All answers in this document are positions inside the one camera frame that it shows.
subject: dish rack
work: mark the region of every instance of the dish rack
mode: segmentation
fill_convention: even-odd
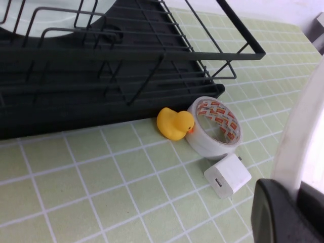
[[[3,20],[7,18],[8,7]],[[29,136],[153,117],[163,107],[187,109],[200,96],[218,98],[215,79],[236,78],[230,62],[260,60],[265,52],[225,0],[217,0],[247,43],[224,53],[188,0],[184,2],[218,49],[195,52],[163,0],[117,0],[106,14],[75,13],[74,28],[48,28],[40,38],[0,29],[0,139]],[[77,26],[80,14],[87,27]],[[93,24],[93,16],[101,18]],[[49,31],[72,32],[46,38]],[[254,54],[242,53],[250,46]],[[225,60],[210,74],[201,60]],[[220,76],[225,67],[232,76]]]

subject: green tile surface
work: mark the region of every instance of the green tile surface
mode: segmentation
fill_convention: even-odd
[[[188,10],[171,12],[195,51],[218,52]],[[223,51],[245,44],[227,17],[198,14]],[[210,162],[186,140],[165,139],[154,118],[0,141],[0,242],[253,242],[255,182],[270,177],[290,110],[321,55],[296,26],[241,20],[267,55],[231,62],[237,78],[215,82],[240,121],[235,153],[251,181],[219,199],[203,175]],[[210,74],[225,63],[202,62]]]

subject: rubber duck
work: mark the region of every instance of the rubber duck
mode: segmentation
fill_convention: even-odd
[[[188,111],[176,112],[167,107],[157,115],[157,127],[167,138],[177,141],[193,132],[194,118]]]

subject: tile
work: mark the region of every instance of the tile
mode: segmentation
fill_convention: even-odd
[[[173,202],[185,229],[208,219],[207,211],[197,193],[193,193]]]
[[[236,193],[233,194],[233,196],[231,197],[231,200],[232,200],[233,204],[235,205],[237,203],[240,203],[244,199],[248,198],[249,196],[252,196],[252,193],[249,190],[248,186],[244,185]]]
[[[202,29],[200,26],[185,26],[184,29],[186,31],[186,35],[188,35],[192,39],[209,39],[204,29]]]
[[[129,189],[141,213],[168,201],[156,176],[134,182]]]
[[[48,213],[57,243],[70,243],[100,231],[88,200]]]
[[[201,195],[211,216],[214,216],[232,206],[228,198],[220,199],[211,186],[200,190],[198,193]]]
[[[249,151],[249,153],[255,163],[264,161],[269,158],[267,151],[263,148],[260,141],[254,141],[251,143],[247,143],[247,144],[245,144],[245,147]]]
[[[237,69],[235,70],[235,73],[237,76],[236,80],[238,83],[247,83],[251,81],[250,76],[244,69]]]
[[[146,152],[157,171],[180,164],[170,142],[146,147]]]
[[[116,155],[115,159],[126,181],[154,173],[143,149]]]
[[[248,187],[254,193],[255,183],[257,182],[257,180],[262,179],[263,176],[256,166],[249,168],[248,171],[252,176],[252,179],[248,182]]]
[[[262,80],[273,79],[273,75],[271,74],[271,72],[266,67],[259,67],[258,68],[258,73],[261,75]]]
[[[73,163],[63,138],[43,139],[23,147],[34,173]]]
[[[241,162],[246,166],[254,165],[254,161],[251,157],[251,155],[248,152],[248,149],[245,147],[244,144],[240,145],[236,150],[235,154],[239,157],[241,157]]]
[[[210,166],[210,162],[205,158],[186,165],[186,169],[197,188],[208,184],[208,181],[204,176],[204,172],[205,170],[209,169]]]
[[[175,168],[159,175],[164,188],[171,199],[194,190],[183,167]]]
[[[144,145],[166,139],[159,132],[155,118],[140,120],[136,123],[133,123],[133,125]]]
[[[48,138],[50,136],[56,136],[56,137],[63,137],[62,133],[47,133],[47,134],[39,134],[34,136],[26,136],[20,138],[21,141],[30,141],[30,140],[36,140],[36,139],[44,139]]]
[[[99,130],[68,135],[66,139],[77,162],[109,154]]]
[[[273,92],[266,83],[254,83],[254,85],[260,92],[261,96],[273,95]]]
[[[281,140],[281,135],[282,135],[282,133],[278,133],[278,134],[273,135],[273,136],[275,137],[275,139],[276,139],[278,142],[280,142],[280,140]]]
[[[254,84],[242,84],[240,86],[249,99],[260,97],[260,94]]]
[[[253,100],[251,101],[251,103],[253,104],[259,115],[267,115],[272,113],[270,107],[267,105],[267,103],[265,103],[263,99]]]
[[[248,226],[249,230],[252,230],[252,226],[251,226],[252,204],[253,204],[253,198],[236,206],[238,213],[243,218],[243,220],[244,220],[245,224]]]
[[[258,165],[259,170],[261,171],[264,178],[270,178],[272,170],[273,170],[273,160],[266,161],[260,165]]]
[[[218,34],[220,35],[222,40],[233,40],[232,35],[228,31],[228,29],[217,29]]]
[[[123,224],[107,232],[109,243],[149,243],[148,236],[140,219]]]
[[[201,34],[202,35],[200,36],[200,38],[202,38],[203,35],[206,35],[204,32],[201,32]],[[214,52],[215,51],[215,46],[211,41],[195,40],[194,42],[197,44],[197,46],[198,46],[198,48],[200,49],[201,52]]]
[[[239,110],[242,112],[245,119],[255,118],[258,115],[256,109],[250,101],[240,102],[236,104]]]
[[[278,142],[274,136],[269,136],[266,138],[260,139],[260,142],[263,144],[270,156],[275,156],[278,148]]]
[[[217,217],[215,219],[215,223],[217,224],[227,243],[235,242],[248,233],[247,228],[235,209],[232,209]]]
[[[273,112],[278,112],[285,109],[276,96],[264,98],[264,101],[268,103]]]
[[[283,126],[285,126],[289,118],[289,113],[287,111],[284,111],[284,112],[277,113],[275,116],[278,118],[280,123]]]
[[[254,239],[253,239],[253,237],[251,235],[249,235],[248,237],[244,238],[239,243],[254,243]]]
[[[30,179],[0,186],[0,195],[0,224],[42,210]]]
[[[104,228],[137,214],[125,187],[94,196],[92,201]]]
[[[277,80],[269,80],[267,81],[268,87],[272,90],[274,94],[282,94],[284,90],[280,86]]]
[[[240,123],[240,126],[244,142],[248,142],[257,138],[257,136],[254,134],[253,130],[250,128],[249,124],[246,121]]]
[[[227,93],[227,91],[225,91],[218,99],[223,103],[232,102],[232,99],[229,96],[229,94]]]
[[[226,90],[233,101],[242,101],[242,100],[248,99],[246,94],[243,92],[243,90],[238,85],[227,86]]]
[[[105,239],[102,235],[99,235],[95,238],[84,241],[84,243],[105,243]]]
[[[182,23],[186,25],[197,25],[199,26],[199,22],[195,18],[195,16],[192,13],[183,13],[183,12],[178,12],[177,13],[179,18],[181,19]]]
[[[294,103],[287,95],[279,95],[278,99],[281,102],[281,104],[283,104],[285,109],[289,109],[294,106]]]
[[[46,209],[86,196],[75,168],[35,177]]]
[[[171,205],[145,214],[143,220],[155,243],[165,242],[183,232]]]
[[[13,139],[0,140],[0,145],[7,145],[10,143],[17,143],[17,139],[13,138]]]
[[[284,129],[275,115],[265,116],[262,119],[273,133],[281,132]]]
[[[213,222],[208,222],[189,233],[192,243],[224,242]]]
[[[185,139],[172,141],[172,144],[182,162],[201,158],[201,156],[191,148],[191,146]]]
[[[44,216],[27,219],[0,228],[1,243],[52,243],[52,237]]]
[[[90,194],[123,183],[112,158],[80,165],[79,170]]]
[[[250,120],[248,123],[258,137],[263,137],[271,133],[262,119]]]
[[[199,13],[199,17],[201,21],[204,23],[206,27],[213,27],[212,23],[210,22],[207,14]]]
[[[141,146],[130,124],[110,125],[102,129],[113,153]]]
[[[180,239],[176,239],[172,243],[190,243],[187,236],[183,236]]]
[[[284,92],[294,91],[294,87],[291,85],[288,79],[283,79],[279,82]]]
[[[28,174],[24,157],[18,145],[0,148],[0,181]]]

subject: white grout line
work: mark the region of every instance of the white grout line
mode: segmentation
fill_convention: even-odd
[[[105,143],[106,143],[106,145],[107,145],[107,148],[108,148],[109,152],[110,152],[111,154],[113,154],[112,151],[111,151],[110,145],[109,145],[109,143],[108,143],[108,141],[107,141],[105,135],[104,135],[103,132],[102,132],[102,129],[100,129],[100,133],[101,133],[101,136],[102,136],[103,140],[105,141]],[[120,175],[121,179],[123,180],[123,184],[124,184],[124,186],[125,186],[125,188],[126,188],[128,194],[129,194],[129,196],[130,196],[130,198],[131,198],[131,201],[132,201],[132,203],[133,203],[133,205],[134,205],[134,208],[135,208],[137,214],[139,215],[139,218],[140,218],[140,220],[141,220],[141,222],[142,222],[142,225],[143,225],[144,230],[145,230],[145,232],[146,232],[146,234],[147,234],[147,237],[148,237],[149,241],[150,241],[151,243],[153,243],[152,237],[151,237],[150,233],[148,232],[148,229],[147,229],[146,224],[145,224],[145,222],[144,222],[144,220],[143,220],[143,217],[140,215],[140,211],[139,211],[139,209],[138,209],[138,207],[137,207],[137,204],[136,204],[136,202],[135,202],[135,200],[134,200],[134,198],[133,198],[133,196],[132,196],[132,193],[131,193],[131,191],[130,191],[130,189],[129,189],[129,187],[128,187],[128,184],[126,183],[126,179],[125,179],[124,175],[122,174],[122,171],[121,171],[121,169],[120,169],[120,167],[119,167],[119,164],[117,163],[117,161],[116,161],[114,155],[112,156],[112,159],[113,159],[113,161],[114,161],[115,166],[117,167],[117,170],[118,170],[118,172],[119,172],[119,175]]]
[[[89,236],[87,236],[87,237],[85,237],[85,238],[83,238],[83,239],[80,239],[80,240],[76,241],[75,243],[83,243],[83,242],[86,242],[86,241],[88,241],[88,240],[91,240],[91,239],[93,239],[93,238],[95,238],[95,237],[100,236],[101,234],[102,234],[101,231],[99,231],[98,233],[95,233],[95,234],[89,235]]]
[[[138,140],[140,141],[141,145],[143,146],[142,139],[141,139],[141,137],[138,135],[138,133],[137,133],[135,127],[133,126],[133,124],[132,124],[132,128],[133,128],[133,131],[134,131],[134,133],[136,134]],[[161,185],[161,187],[162,187],[164,193],[165,193],[166,196],[167,196],[168,202],[171,204],[171,207],[172,207],[174,213],[176,214],[176,216],[177,216],[177,218],[178,218],[178,221],[179,221],[179,223],[180,223],[180,226],[181,226],[182,230],[185,231],[186,229],[185,229],[185,227],[184,227],[184,225],[183,225],[183,222],[182,222],[182,220],[181,220],[181,218],[180,218],[180,216],[179,216],[179,214],[178,214],[176,208],[174,207],[173,203],[171,202],[170,196],[169,196],[169,194],[168,194],[166,188],[164,187],[164,185],[163,185],[163,183],[162,183],[162,181],[161,181],[161,178],[160,178],[159,174],[157,173],[156,168],[155,168],[153,162],[151,161],[151,158],[148,156],[145,147],[143,147],[143,150],[144,150],[145,155],[146,155],[147,159],[149,160],[149,162],[150,162],[150,164],[151,164],[151,166],[152,166],[152,168],[153,168],[153,170],[154,170],[154,172],[155,172],[155,174],[156,174],[156,176],[157,176],[157,179],[158,179],[158,181],[159,181],[159,183],[160,183],[160,185]],[[186,236],[187,236],[189,242],[192,243],[192,241],[191,241],[189,235],[187,234]]]
[[[81,174],[81,172],[80,172],[80,169],[79,169],[79,167],[78,167],[78,165],[77,165],[77,163],[76,163],[76,160],[75,160],[74,154],[73,154],[73,152],[72,152],[72,150],[71,150],[71,147],[70,147],[70,144],[69,144],[69,142],[67,141],[67,138],[66,138],[64,132],[62,132],[62,135],[63,135],[64,141],[65,141],[65,144],[66,144],[66,146],[67,146],[67,149],[68,149],[68,151],[69,151],[69,153],[70,153],[70,155],[71,155],[71,157],[72,157],[73,164],[74,164],[74,166],[75,166],[75,168],[76,168],[77,174],[78,174],[79,177],[80,177],[80,180],[81,180],[82,186],[83,186],[83,188],[84,188],[84,190],[85,190],[85,192],[86,192],[87,199],[88,199],[89,202],[90,202],[91,208],[92,208],[93,213],[94,213],[94,215],[95,215],[95,217],[96,217],[96,220],[97,220],[97,222],[98,222],[98,225],[99,225],[100,231],[101,231],[101,233],[102,233],[102,236],[103,236],[105,242],[106,242],[106,243],[109,243],[109,241],[108,241],[108,239],[107,239],[107,236],[106,236],[105,232],[103,231],[103,227],[102,227],[102,224],[101,224],[100,218],[99,218],[98,213],[97,213],[97,211],[96,211],[96,208],[95,208],[95,206],[94,206],[94,204],[93,204],[93,201],[92,201],[92,198],[91,198],[91,196],[90,196],[90,194],[89,194],[89,191],[88,191],[88,189],[87,189],[86,183],[85,183],[85,181],[84,181],[84,179],[83,179],[83,177],[82,177],[82,174]]]
[[[158,142],[155,142],[155,143],[144,145],[144,147],[150,147],[150,146],[163,144],[163,143],[167,143],[167,142],[168,142],[168,140],[165,139],[165,140],[162,140],[162,141],[158,141]],[[115,155],[120,155],[120,154],[124,154],[124,153],[128,153],[128,152],[133,152],[133,151],[139,150],[141,148],[142,147],[139,146],[139,147],[135,147],[135,148],[131,148],[131,149],[126,149],[126,150],[123,150],[123,151],[120,151],[120,152],[110,153],[110,154],[100,156],[100,157],[96,157],[96,158],[92,158],[92,159],[89,159],[89,160],[86,160],[86,161],[76,162],[76,164],[79,166],[79,165],[91,163],[91,162],[94,162],[94,161],[98,161],[98,160],[101,160],[101,159],[110,158],[110,157],[113,157]],[[45,170],[45,171],[42,171],[42,172],[31,173],[29,175],[22,176],[22,177],[17,177],[17,178],[8,179],[8,180],[5,180],[5,181],[0,181],[0,186],[6,185],[6,184],[9,184],[9,183],[12,183],[12,182],[22,181],[22,180],[29,179],[29,178],[36,177],[36,176],[46,175],[46,174],[61,171],[61,170],[64,170],[64,169],[73,168],[74,166],[75,166],[74,164],[70,164],[70,165],[66,165],[66,166],[57,167],[57,168],[54,168],[54,169]]]
[[[227,209],[225,209],[225,210],[223,210],[223,211],[217,213],[216,215],[212,216],[211,218],[206,219],[206,220],[200,222],[199,224],[197,224],[197,225],[191,227],[190,229],[186,230],[185,232],[179,234],[178,236],[172,238],[171,240],[169,240],[169,241],[167,241],[167,242],[165,242],[165,243],[171,243],[171,242],[173,242],[173,241],[179,239],[180,237],[184,236],[186,233],[190,233],[190,232],[194,231],[195,229],[197,229],[197,228],[203,226],[204,224],[206,224],[206,223],[208,223],[208,222],[210,222],[210,221],[216,219],[217,217],[219,217],[219,216],[221,216],[221,215],[227,213],[228,211],[232,210],[234,207],[237,207],[237,206],[239,206],[239,205],[245,203],[246,201],[248,201],[248,200],[250,200],[250,199],[252,199],[252,198],[253,198],[253,195],[252,195],[252,196],[249,196],[249,197],[247,197],[247,198],[245,198],[245,199],[243,199],[243,200],[240,201],[239,203],[237,203],[237,204],[235,204],[235,205],[232,205],[232,206],[228,207]]]
[[[271,129],[268,127],[268,125],[263,121],[263,119],[261,118],[261,120],[262,120],[262,122],[266,125],[266,127],[269,129],[269,131],[271,132]],[[252,132],[254,133],[254,135],[257,137],[257,141],[259,141],[260,142],[260,144],[261,144],[261,146],[264,148],[264,150],[266,151],[266,153],[269,155],[269,157],[271,157],[271,155],[269,154],[269,152],[267,151],[267,149],[264,147],[264,145],[262,144],[262,142],[261,142],[261,138],[260,137],[258,137],[258,135],[254,132],[254,129],[250,126],[250,124],[249,123],[247,123],[248,124],[248,126],[251,128],[251,130],[252,130]],[[252,160],[253,160],[253,162],[255,163],[255,161],[254,161],[254,158],[251,156],[251,154],[250,154],[250,152],[249,152],[249,150],[247,149],[247,152],[248,152],[248,154],[249,154],[249,156],[252,158]],[[259,169],[259,167],[257,167],[257,169],[259,170],[259,172],[260,172],[260,174],[262,175],[262,177],[264,178],[264,175],[262,174],[262,172],[261,172],[261,170]]]
[[[171,143],[171,146],[172,146],[172,148],[173,148],[173,150],[174,150],[174,152],[175,152],[175,154],[176,154],[178,160],[181,162],[181,164],[182,164],[182,166],[183,166],[183,168],[184,168],[184,170],[185,170],[187,176],[189,177],[190,182],[191,182],[193,188],[195,189],[196,193],[198,194],[198,196],[199,196],[199,198],[200,198],[200,200],[201,200],[201,202],[202,202],[202,204],[203,204],[203,206],[204,206],[204,208],[205,208],[205,210],[206,210],[206,212],[207,212],[207,214],[208,214],[208,217],[211,218],[212,216],[211,216],[211,214],[210,214],[210,212],[209,212],[209,210],[208,210],[208,208],[207,208],[207,205],[205,204],[203,198],[201,197],[199,191],[197,190],[196,185],[194,184],[194,182],[193,182],[193,180],[192,180],[192,178],[191,178],[191,176],[190,176],[190,174],[189,174],[187,168],[185,167],[185,164],[183,163],[182,159],[180,158],[180,156],[179,156],[179,154],[178,154],[176,148],[174,147],[173,143]],[[224,242],[226,242],[226,240],[225,240],[225,238],[224,238],[224,236],[223,236],[221,230],[219,229],[219,227],[217,226],[217,224],[215,223],[214,220],[213,220],[213,223],[214,223],[216,229],[218,230],[219,234],[221,235],[222,239],[224,240]]]
[[[300,93],[300,91],[296,90],[296,91],[286,92],[286,93],[282,93],[282,94],[267,95],[267,96],[262,96],[262,97],[247,99],[247,100],[239,100],[239,101],[227,102],[226,104],[238,104],[238,103],[244,103],[244,102],[247,102],[247,101],[261,100],[261,99],[265,99],[265,98],[275,97],[275,96],[278,96],[278,95],[288,95],[288,94],[293,94],[293,93]]]
[[[272,159],[274,159],[274,156],[272,156],[272,157],[270,157],[270,158],[267,158],[267,159],[265,159],[265,160],[263,160],[263,161],[260,161],[260,162],[258,162],[258,163],[254,163],[253,165],[248,166],[247,169],[250,169],[250,168],[255,167],[255,166],[259,166],[259,165],[261,165],[261,164],[263,164],[263,163],[265,163],[265,162],[268,162],[268,161],[270,161],[270,160],[272,160]]]
[[[38,212],[38,213],[35,213],[35,214],[27,215],[27,216],[19,218],[19,219],[14,219],[14,220],[11,220],[11,221],[0,224],[0,228],[7,227],[9,225],[16,224],[16,223],[21,223],[21,222],[23,222],[25,220],[32,219],[32,218],[35,218],[35,217],[38,217],[38,216],[41,216],[41,215],[44,215],[44,212]]]
[[[24,160],[25,160],[25,163],[26,163],[26,166],[27,166],[27,169],[28,169],[28,172],[29,174],[31,175],[32,174],[32,170],[31,170],[31,167],[30,167],[30,164],[29,164],[29,161],[28,161],[28,158],[27,158],[27,155],[25,153],[25,150],[24,150],[24,147],[22,146],[21,142],[20,142],[20,139],[18,139],[18,144],[20,146],[20,150],[21,150],[21,153],[22,153],[22,156],[24,157]],[[50,231],[50,234],[51,234],[51,237],[52,237],[52,240],[53,240],[53,243],[56,243],[56,237],[55,237],[55,234],[53,232],[53,229],[52,229],[52,226],[51,226],[51,222],[50,222],[50,219],[49,219],[49,216],[47,215],[47,213],[45,212],[45,206],[44,206],[44,203],[43,203],[43,200],[42,200],[42,197],[41,197],[41,194],[39,193],[39,189],[37,187],[37,184],[36,184],[36,181],[35,181],[35,177],[32,176],[31,177],[31,181],[32,181],[32,184],[34,186],[34,189],[35,189],[35,192],[36,192],[36,195],[37,195],[37,198],[38,198],[38,201],[39,201],[39,204],[40,204],[40,207],[42,209],[42,213],[45,217],[45,221],[46,221],[46,224],[47,224],[47,227]]]
[[[251,235],[251,233],[252,233],[252,231],[249,230],[249,232],[246,235],[244,235],[243,237],[241,237],[240,239],[238,239],[234,243],[240,243],[242,240],[248,238]]]
[[[202,187],[198,188],[197,190],[193,190],[193,191],[190,191],[190,192],[188,192],[188,193],[185,193],[184,195],[181,195],[181,196],[179,196],[179,197],[176,197],[176,198],[172,199],[171,202],[173,203],[173,202],[175,202],[175,201],[177,201],[177,200],[179,200],[179,199],[182,199],[182,198],[187,197],[187,196],[189,196],[189,195],[191,195],[191,194],[197,193],[197,192],[199,192],[200,190],[203,190],[203,189],[205,189],[205,188],[207,188],[207,187],[210,187],[210,185],[208,184],[208,185],[205,185],[205,186],[202,186]],[[109,189],[106,189],[105,191],[109,191],[109,190],[113,190],[113,189],[116,189],[116,188],[109,188]],[[216,215],[212,216],[211,218],[209,218],[209,219],[207,219],[207,220],[205,220],[205,221],[203,221],[203,222],[200,222],[199,224],[197,224],[197,225],[191,227],[190,229],[186,230],[185,232],[181,233],[180,235],[175,236],[174,238],[170,239],[168,242],[172,242],[172,241],[174,241],[174,240],[176,240],[176,239],[178,239],[178,238],[180,238],[180,237],[182,237],[182,236],[188,234],[189,232],[191,232],[191,231],[197,229],[198,227],[200,227],[200,226],[204,225],[205,223],[209,222],[210,220],[214,220],[215,218],[219,217],[220,215],[225,214],[226,212],[230,211],[230,210],[233,209],[234,207],[237,207],[238,205],[240,205],[240,204],[246,202],[247,200],[249,200],[249,199],[251,199],[251,198],[253,198],[253,196],[249,196],[249,197],[243,199],[242,201],[238,202],[238,203],[235,204],[234,206],[230,206],[229,208],[227,208],[227,209],[225,209],[225,210],[223,210],[223,211],[217,213]],[[79,201],[86,200],[86,199],[88,199],[87,196],[82,197],[82,198],[79,198],[79,199],[74,200],[74,201],[67,202],[67,203],[65,203],[65,204],[62,204],[62,205],[56,206],[56,207],[51,208],[51,209],[48,209],[48,210],[45,210],[45,213],[47,213],[47,212],[52,212],[52,211],[57,210],[57,209],[59,209],[59,208],[66,207],[66,206],[68,206],[68,205],[71,205],[71,204],[74,204],[74,203],[77,203],[77,202],[79,202]],[[132,220],[134,220],[134,219],[140,218],[140,217],[142,217],[142,216],[144,216],[144,215],[146,215],[146,214],[148,214],[148,213],[150,213],[150,212],[153,212],[153,211],[155,211],[155,210],[157,210],[157,209],[160,209],[160,208],[162,208],[162,207],[165,207],[166,205],[169,205],[169,204],[170,204],[169,202],[165,202],[165,203],[163,203],[163,204],[161,204],[161,205],[155,206],[155,207],[152,208],[152,209],[149,209],[149,210],[147,210],[147,211],[145,211],[145,212],[143,212],[143,213],[140,213],[140,214],[138,214],[138,215],[136,215],[136,216],[133,216],[133,217],[127,219],[127,220],[124,220],[124,221],[122,221],[122,222],[119,222],[119,223],[117,223],[117,224],[115,224],[115,225],[112,225],[112,226],[110,226],[110,227],[104,229],[104,232],[107,232],[107,231],[112,230],[112,229],[114,229],[114,228],[117,228],[117,227],[119,227],[119,226],[121,226],[121,225],[124,225],[124,224],[126,224],[126,223],[128,223],[128,222],[130,222],[130,221],[132,221]],[[29,215],[29,216],[26,216],[26,217],[23,217],[23,218],[15,219],[15,220],[12,220],[12,221],[6,222],[6,223],[4,223],[4,224],[0,224],[0,228],[5,227],[5,226],[8,226],[8,225],[11,225],[11,224],[14,224],[14,223],[19,223],[19,222],[22,222],[22,221],[24,221],[24,220],[31,219],[31,218],[34,218],[34,217],[37,217],[37,216],[40,216],[40,215],[43,215],[43,214],[44,214],[44,212],[39,212],[39,213],[32,214],[32,215]],[[90,240],[90,239],[92,239],[92,238],[95,238],[95,237],[99,236],[100,234],[102,234],[101,231],[100,231],[100,232],[97,232],[97,233],[95,233],[95,234],[89,235],[89,236],[87,236],[87,237],[85,237],[85,238],[83,238],[83,239],[80,239],[80,240],[76,241],[76,243],[81,243],[81,242],[84,242],[84,241],[86,241],[86,240]]]
[[[231,204],[234,206],[234,203],[233,203],[232,199],[230,198],[229,200],[230,200]],[[238,214],[239,218],[242,220],[242,222],[243,222],[243,224],[245,225],[245,227],[246,227],[246,229],[248,230],[248,232],[250,232],[250,229],[249,229],[248,225],[246,224],[246,222],[245,222],[244,219],[242,218],[241,214],[239,214],[239,212],[238,212],[238,210],[237,210],[236,207],[234,207],[234,210],[235,210],[236,213]]]

